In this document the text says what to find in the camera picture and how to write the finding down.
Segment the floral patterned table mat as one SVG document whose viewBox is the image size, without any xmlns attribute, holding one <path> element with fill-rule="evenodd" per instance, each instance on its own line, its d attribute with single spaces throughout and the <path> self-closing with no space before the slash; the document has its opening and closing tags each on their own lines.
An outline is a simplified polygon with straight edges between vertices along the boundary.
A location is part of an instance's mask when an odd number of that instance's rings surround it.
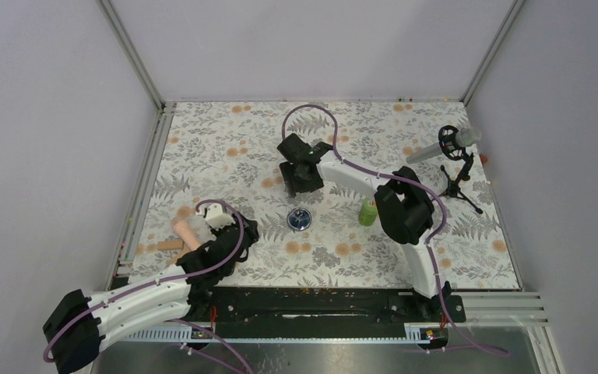
<svg viewBox="0 0 598 374">
<path fill-rule="evenodd" d="M 228 286 L 408 288 L 402 249 L 379 224 L 359 224 L 363 196 L 327 183 L 290 198 L 277 146 L 292 133 L 308 143 L 336 142 L 344 158 L 390 172 L 434 143 L 441 127 L 468 123 L 459 103 L 177 104 L 129 279 L 140 281 L 167 266 L 174 253 L 158 251 L 157 243 L 174 240 L 174 217 L 186 219 L 201 242 L 209 240 L 195 205 L 222 199 L 257 221 L 260 233 L 248 259 L 225 279 Z M 287 226 L 297 207 L 311 212 L 306 231 Z"/>
</svg>

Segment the silver microphone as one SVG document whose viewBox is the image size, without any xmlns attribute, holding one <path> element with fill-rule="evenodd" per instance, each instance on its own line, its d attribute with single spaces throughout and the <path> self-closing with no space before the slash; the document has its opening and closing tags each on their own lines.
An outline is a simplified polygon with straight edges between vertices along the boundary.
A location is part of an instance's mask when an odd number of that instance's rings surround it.
<svg viewBox="0 0 598 374">
<path fill-rule="evenodd" d="M 438 131 L 438 141 L 406 158 L 408 164 L 416 164 L 433 157 L 445 156 L 451 161 L 466 159 L 468 147 L 481 140 L 481 131 L 472 127 L 457 128 L 445 125 Z"/>
</svg>

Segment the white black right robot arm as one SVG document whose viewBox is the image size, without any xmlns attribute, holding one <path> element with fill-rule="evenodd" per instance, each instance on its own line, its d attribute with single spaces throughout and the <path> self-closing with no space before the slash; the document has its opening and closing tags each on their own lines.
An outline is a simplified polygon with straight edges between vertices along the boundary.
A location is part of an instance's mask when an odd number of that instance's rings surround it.
<svg viewBox="0 0 598 374">
<path fill-rule="evenodd" d="M 382 230 L 401 245 L 407 258 L 413 289 L 419 294 L 418 316 L 434 321 L 445 312 L 446 301 L 439 293 L 445 281 L 436 278 L 424 243 L 432 232 L 434 204 L 412 169 L 372 171 L 339 157 L 327 143 L 310 146 L 296 134 L 284 138 L 277 149 L 285 159 L 280 171 L 291 197 L 333 182 L 374 200 Z"/>
</svg>

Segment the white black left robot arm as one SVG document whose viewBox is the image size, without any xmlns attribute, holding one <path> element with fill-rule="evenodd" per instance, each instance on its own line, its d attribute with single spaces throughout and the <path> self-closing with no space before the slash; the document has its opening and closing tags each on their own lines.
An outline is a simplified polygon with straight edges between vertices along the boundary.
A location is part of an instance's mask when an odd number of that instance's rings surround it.
<svg viewBox="0 0 598 374">
<path fill-rule="evenodd" d="M 213 240 L 151 277 L 112 291 L 66 294 L 43 325 L 44 360 L 59 373 L 74 373 L 133 333 L 184 316 L 206 317 L 212 289 L 247 260 L 260 238 L 257 221 L 233 218 L 233 224 L 212 231 Z"/>
</svg>

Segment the wooden stick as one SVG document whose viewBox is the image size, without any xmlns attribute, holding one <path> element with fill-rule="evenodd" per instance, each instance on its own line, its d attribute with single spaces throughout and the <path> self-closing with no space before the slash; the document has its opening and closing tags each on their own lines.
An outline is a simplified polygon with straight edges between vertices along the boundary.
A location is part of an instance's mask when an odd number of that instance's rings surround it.
<svg viewBox="0 0 598 374">
<path fill-rule="evenodd" d="M 175 252 L 175 255 L 167 260 L 168 266 L 176 263 L 181 257 L 191 251 L 189 246 L 180 239 L 158 242 L 157 250 L 161 252 Z"/>
</svg>

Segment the green pill bottle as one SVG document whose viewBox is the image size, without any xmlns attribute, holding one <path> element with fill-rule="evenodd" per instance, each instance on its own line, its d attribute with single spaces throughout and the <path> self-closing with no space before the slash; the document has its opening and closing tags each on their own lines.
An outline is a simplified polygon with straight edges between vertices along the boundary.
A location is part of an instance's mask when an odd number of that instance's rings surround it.
<svg viewBox="0 0 598 374">
<path fill-rule="evenodd" d="M 361 226 L 372 226 L 378 217 L 378 208 L 376 202 L 370 198 L 364 198 L 361 204 L 358 221 Z"/>
</svg>

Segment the black microphone tripod stand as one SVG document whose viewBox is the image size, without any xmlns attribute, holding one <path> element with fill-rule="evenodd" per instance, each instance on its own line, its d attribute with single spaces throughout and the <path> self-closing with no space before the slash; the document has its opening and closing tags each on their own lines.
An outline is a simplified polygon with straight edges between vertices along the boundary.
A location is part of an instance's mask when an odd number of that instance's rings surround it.
<svg viewBox="0 0 598 374">
<path fill-rule="evenodd" d="M 461 160 L 464 160 L 464 165 L 458 172 L 455 179 L 451 179 L 451 176 L 446 171 L 444 165 L 440 166 L 440 172 L 445 176 L 447 185 L 445 187 L 445 190 L 441 192 L 438 196 L 466 201 L 469 205 L 471 205 L 471 207 L 476 213 L 482 214 L 483 210 L 479 208 L 478 205 L 476 205 L 468 196 L 466 196 L 462 192 L 461 187 L 459 186 L 460 182 L 470 180 L 470 170 L 474 164 L 474 156 L 468 153 L 463 153 Z"/>
</svg>

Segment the aluminium rail frame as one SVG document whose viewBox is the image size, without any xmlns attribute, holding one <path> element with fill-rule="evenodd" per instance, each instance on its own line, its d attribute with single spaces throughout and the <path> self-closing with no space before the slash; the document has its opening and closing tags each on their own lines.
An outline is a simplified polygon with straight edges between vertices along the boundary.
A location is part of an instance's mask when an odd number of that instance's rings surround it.
<svg viewBox="0 0 598 374">
<path fill-rule="evenodd" d="M 215 288 L 184 317 L 213 319 L 222 337 L 241 339 L 402 338 L 404 329 L 458 326 L 539 326 L 547 322 L 538 296 L 464 292 L 422 302 L 391 289 Z"/>
</svg>

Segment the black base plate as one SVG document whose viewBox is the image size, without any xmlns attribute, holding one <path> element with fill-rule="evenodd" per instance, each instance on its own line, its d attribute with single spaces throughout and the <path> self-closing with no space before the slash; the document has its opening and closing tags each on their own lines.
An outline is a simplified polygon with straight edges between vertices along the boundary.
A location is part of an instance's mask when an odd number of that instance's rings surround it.
<svg viewBox="0 0 598 374">
<path fill-rule="evenodd" d="M 407 339 L 409 327 L 466 322 L 463 300 L 425 301 L 411 290 L 384 288 L 215 287 L 206 309 L 182 320 L 223 338 L 299 340 Z"/>
</svg>

